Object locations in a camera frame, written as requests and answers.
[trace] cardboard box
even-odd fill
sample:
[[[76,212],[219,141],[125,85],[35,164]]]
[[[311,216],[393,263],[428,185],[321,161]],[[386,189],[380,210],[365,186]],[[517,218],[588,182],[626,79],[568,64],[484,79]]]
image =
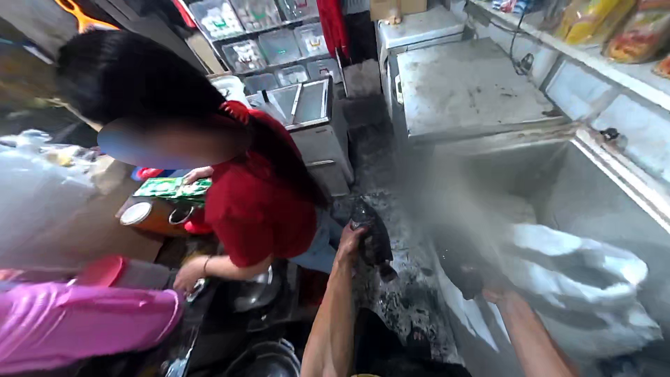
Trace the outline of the cardboard box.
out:
[[[374,21],[392,17],[398,8],[401,15],[425,12],[427,0],[370,0],[370,18]]]

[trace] woman's hand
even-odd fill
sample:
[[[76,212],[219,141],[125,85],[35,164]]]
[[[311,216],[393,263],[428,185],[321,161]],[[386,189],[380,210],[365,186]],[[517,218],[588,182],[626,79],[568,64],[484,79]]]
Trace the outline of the woman's hand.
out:
[[[205,262],[211,258],[209,256],[197,256],[186,262],[177,272],[173,288],[190,293],[195,287],[198,279],[204,278]]]
[[[348,260],[349,262],[355,261],[356,257],[358,256],[358,244],[360,243],[360,238],[367,231],[367,227],[360,227],[356,230],[353,230],[351,228],[351,221],[349,221],[349,224],[347,224],[342,230],[340,247],[337,249],[335,260]]]
[[[211,166],[205,166],[204,168],[193,169],[188,173],[186,173],[186,175],[184,176],[184,184],[192,184],[198,179],[212,176],[213,172],[214,169],[212,169]]]

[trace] white plastic bag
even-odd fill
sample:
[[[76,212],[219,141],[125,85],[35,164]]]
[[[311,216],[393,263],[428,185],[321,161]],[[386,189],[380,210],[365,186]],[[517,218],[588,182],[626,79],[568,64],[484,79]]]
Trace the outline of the white plastic bag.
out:
[[[605,358],[662,339],[637,301],[648,268],[632,252],[543,225],[514,225],[510,240],[498,250],[502,273],[545,301],[535,308],[567,353]],[[601,324],[585,324],[580,315]]]
[[[79,169],[57,166],[40,153],[46,133],[31,129],[2,139],[15,148],[0,150],[0,266],[37,267],[32,242],[66,221],[95,189]]]

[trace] floor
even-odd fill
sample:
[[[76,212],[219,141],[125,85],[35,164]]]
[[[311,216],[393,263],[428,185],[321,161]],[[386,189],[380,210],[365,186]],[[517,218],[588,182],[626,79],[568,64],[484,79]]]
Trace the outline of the floor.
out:
[[[423,331],[431,344],[432,360],[461,364],[448,310],[426,257],[428,247],[421,233],[413,229],[411,216],[401,204],[393,127],[383,100],[367,104],[365,113],[378,116],[362,121],[347,119],[349,156],[356,182],[351,194],[336,199],[333,216],[346,221],[358,196],[374,207],[389,232],[394,255],[391,265],[398,277],[389,283],[381,282],[372,268],[361,264],[354,278],[356,303],[374,311],[403,343],[413,327]]]

